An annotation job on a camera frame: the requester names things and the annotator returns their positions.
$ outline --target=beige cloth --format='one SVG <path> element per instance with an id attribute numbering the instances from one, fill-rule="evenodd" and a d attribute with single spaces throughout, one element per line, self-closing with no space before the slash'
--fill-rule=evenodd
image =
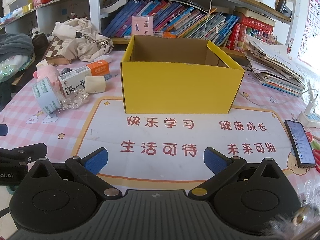
<path id="1" fill-rule="evenodd" d="M 93 62 L 113 49 L 112 40 L 100 35 L 86 19 L 56 22 L 52 35 L 63 40 L 61 54 L 68 60 L 78 57 L 81 61 Z"/>

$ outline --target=toothpaste box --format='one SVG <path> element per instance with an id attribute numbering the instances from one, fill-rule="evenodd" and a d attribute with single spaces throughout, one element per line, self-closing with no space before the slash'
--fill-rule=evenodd
<path id="1" fill-rule="evenodd" d="M 110 79 L 108 62 L 99 60 L 60 75 L 59 80 L 65 96 L 70 95 L 78 87 L 85 89 L 84 80 L 86 76 L 104 76 L 105 80 Z"/>

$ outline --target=white cable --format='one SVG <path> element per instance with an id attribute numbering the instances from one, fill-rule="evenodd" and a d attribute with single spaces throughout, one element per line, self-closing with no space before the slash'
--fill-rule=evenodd
<path id="1" fill-rule="evenodd" d="M 282 106 L 282 105 L 284 105 L 285 103 L 288 103 L 288 102 L 290 102 L 291 100 L 295 99 L 296 97 L 299 97 L 299 96 L 303 95 L 304 93 L 311 92 L 311 91 L 317 91 L 317 96 L 316 96 L 316 98 L 314 99 L 314 101 L 316 101 L 316 99 L 317 99 L 317 97 L 318 97 L 318 94 L 319 94 L 318 90 L 316 90 L 316 89 L 309 89 L 309 90 L 306 90 L 306 91 L 304 91 L 304 92 L 302 92 L 302 93 L 294 96 L 293 98 L 291 98 L 291 99 L 289 99 L 289 100 L 287 100 L 287 101 L 285 101 L 285 102 L 282 102 L 282 103 L 280 103 L 280 104 L 273 104 L 273 105 L 269 105 L 269 106 L 259 105 L 258 103 L 255 103 L 255 102 L 251 101 L 249 98 L 247 98 L 246 96 L 244 96 L 243 94 L 241 94 L 239 91 L 238 91 L 238 93 L 239 93 L 241 96 L 243 96 L 245 99 L 247 99 L 248 101 L 250 101 L 251 103 L 253 103 L 253 104 L 257 105 L 257 106 L 270 107 L 270 106 Z"/>
<path id="2" fill-rule="evenodd" d="M 204 23 L 204 39 L 205 39 L 205 28 L 206 28 L 207 22 L 209 20 L 209 16 L 210 16 L 210 12 L 211 12 L 211 6 L 212 6 L 212 0 L 210 0 L 210 7 L 209 7 L 209 11 L 208 11 L 208 16 L 207 16 L 207 19 L 206 19 L 206 21 Z"/>

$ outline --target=stack of paper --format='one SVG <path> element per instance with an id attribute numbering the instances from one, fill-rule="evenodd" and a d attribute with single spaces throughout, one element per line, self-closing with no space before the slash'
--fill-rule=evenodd
<path id="1" fill-rule="evenodd" d="M 245 54 L 250 61 L 248 66 L 262 85 L 292 95 L 305 90 L 302 73 L 289 59 L 285 45 L 269 45 L 250 39 L 247 47 Z"/>

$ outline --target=yellow box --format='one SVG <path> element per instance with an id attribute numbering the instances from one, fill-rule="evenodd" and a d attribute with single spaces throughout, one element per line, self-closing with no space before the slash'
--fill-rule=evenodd
<path id="1" fill-rule="evenodd" d="M 127 114 L 227 114 L 244 69 L 211 41 L 132 36 L 121 61 Z"/>

